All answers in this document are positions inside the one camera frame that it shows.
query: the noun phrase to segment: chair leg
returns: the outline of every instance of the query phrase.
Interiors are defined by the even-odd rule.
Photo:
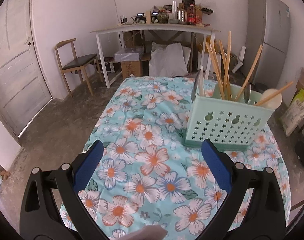
[[[71,93],[71,90],[70,90],[70,88],[69,88],[69,85],[68,85],[67,79],[65,78],[64,73],[61,72],[61,75],[62,75],[62,77],[63,77],[63,81],[64,81],[64,83],[65,83],[65,86],[67,87],[67,90],[68,90],[68,92],[69,92],[69,94],[70,94],[70,97],[72,97],[72,93]]]
[[[90,90],[91,96],[93,96],[93,91],[92,91],[92,88],[91,88],[91,85],[90,85],[90,82],[89,82],[89,78],[88,78],[88,75],[87,75],[86,70],[85,70],[84,67],[82,68],[82,71],[83,71],[83,74],[85,76],[86,83],[88,84],[88,88]]]
[[[81,69],[79,69],[77,72],[79,74],[80,81],[81,81],[81,84],[82,84],[84,82],[84,80],[83,80],[83,77],[82,77]]]
[[[103,77],[102,77],[102,73],[100,71],[98,56],[95,57],[95,63],[96,63],[96,67],[98,68],[98,73],[99,73],[99,76],[100,76],[100,80],[101,80],[101,82],[103,82]]]

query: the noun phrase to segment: metal screw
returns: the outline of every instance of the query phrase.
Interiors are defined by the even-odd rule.
[[[267,173],[270,173],[270,174],[272,174],[272,173],[273,173],[273,169],[272,169],[272,168],[270,168],[270,167],[267,167],[265,170],[267,171]]]
[[[235,167],[239,170],[242,170],[244,168],[244,165],[242,163],[236,163]]]
[[[36,173],[39,172],[39,170],[40,170],[40,169],[39,169],[38,167],[35,167],[35,168],[32,170],[32,173],[33,173],[33,174],[36,174]]]
[[[61,169],[64,170],[64,171],[67,170],[68,168],[70,168],[70,164],[68,164],[68,163],[64,163],[61,166]]]

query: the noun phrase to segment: red bottle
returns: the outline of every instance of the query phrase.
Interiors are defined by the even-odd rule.
[[[187,24],[189,25],[195,25],[195,21],[196,21],[196,9],[194,7],[194,4],[190,4],[190,7],[188,7],[188,11],[187,11]]]

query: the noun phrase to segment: refrigerator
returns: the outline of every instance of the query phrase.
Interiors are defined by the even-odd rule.
[[[245,55],[241,72],[250,71],[260,44],[262,53],[250,82],[259,90],[276,88],[290,38],[290,10],[281,0],[249,0]]]

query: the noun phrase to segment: white table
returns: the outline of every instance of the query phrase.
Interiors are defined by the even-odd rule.
[[[202,50],[202,57],[201,57],[201,64],[203,63],[204,59],[204,50],[205,50],[205,42],[206,42],[206,36],[211,36],[211,42],[214,43],[215,33],[218,32],[216,30],[213,30],[212,28],[208,27],[199,27],[199,26],[193,26],[193,25],[181,25],[181,24],[132,24],[132,25],[118,25],[107,29],[102,30],[96,30],[92,31],[90,33],[96,34],[96,41],[98,43],[98,49],[99,49],[99,55],[101,60],[101,65],[103,69],[103,75],[105,79],[105,83],[107,85],[107,88],[110,87],[110,85],[119,77],[119,75],[122,73],[118,73],[111,81],[108,79],[108,73],[105,68],[104,64],[104,56],[102,51],[102,45],[100,42],[100,35],[106,34],[106,33],[116,33],[119,32],[120,38],[121,38],[121,45],[124,48],[124,39],[123,39],[123,32],[127,31],[135,31],[135,30],[168,30],[168,31],[178,31],[178,32],[191,32],[191,33],[200,33],[204,35],[203,39],[203,50]],[[208,78],[209,72],[210,72],[210,66],[211,66],[211,59],[208,58],[208,62],[205,68],[205,79]]]

